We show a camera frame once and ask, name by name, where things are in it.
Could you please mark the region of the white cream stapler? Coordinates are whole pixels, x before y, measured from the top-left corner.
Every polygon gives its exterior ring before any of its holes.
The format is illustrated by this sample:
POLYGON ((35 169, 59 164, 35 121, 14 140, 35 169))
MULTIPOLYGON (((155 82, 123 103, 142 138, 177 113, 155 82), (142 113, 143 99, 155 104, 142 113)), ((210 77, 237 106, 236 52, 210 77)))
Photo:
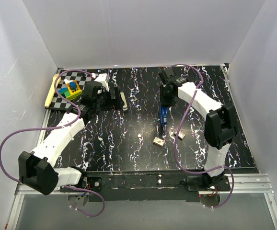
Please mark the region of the white cream stapler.
POLYGON ((125 97, 125 95, 124 95, 123 92, 121 92, 120 95, 121 95, 121 99, 122 99, 122 101, 123 101, 123 103, 124 103, 124 104, 123 104, 123 107, 122 107, 122 110, 123 110, 123 111, 127 111, 128 107, 127 107, 126 97, 125 97))

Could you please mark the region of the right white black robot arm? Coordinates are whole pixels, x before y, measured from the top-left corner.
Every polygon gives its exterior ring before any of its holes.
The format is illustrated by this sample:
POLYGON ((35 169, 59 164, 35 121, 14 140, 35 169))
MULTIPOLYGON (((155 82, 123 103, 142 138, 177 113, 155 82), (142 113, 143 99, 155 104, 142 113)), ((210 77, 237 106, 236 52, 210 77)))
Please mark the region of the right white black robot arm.
POLYGON ((233 139, 238 134, 237 114, 233 105, 223 105, 207 96, 201 91, 200 86, 204 79, 202 74, 194 67, 200 78, 199 84, 194 84, 189 77, 178 76, 172 67, 159 73, 162 84, 160 86, 160 121, 167 124, 168 108, 175 105, 175 98, 188 103, 205 120, 204 137, 208 143, 207 161, 201 172, 190 172, 177 163, 178 167, 190 173, 186 185, 207 190, 219 189, 226 182, 225 159, 233 139))

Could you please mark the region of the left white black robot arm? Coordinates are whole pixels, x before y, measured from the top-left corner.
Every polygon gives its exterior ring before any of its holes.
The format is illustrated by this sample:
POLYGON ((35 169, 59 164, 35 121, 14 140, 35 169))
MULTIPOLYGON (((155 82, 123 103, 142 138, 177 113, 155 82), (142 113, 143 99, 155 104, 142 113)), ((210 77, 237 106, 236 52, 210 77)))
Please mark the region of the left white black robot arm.
POLYGON ((57 186, 71 185, 81 192, 87 186, 83 171, 76 167, 55 168, 64 148, 85 128, 99 111, 122 110, 125 105, 119 87, 107 89, 102 82, 89 81, 54 129, 32 151, 23 151, 19 158, 19 180, 24 185, 44 194, 57 186))

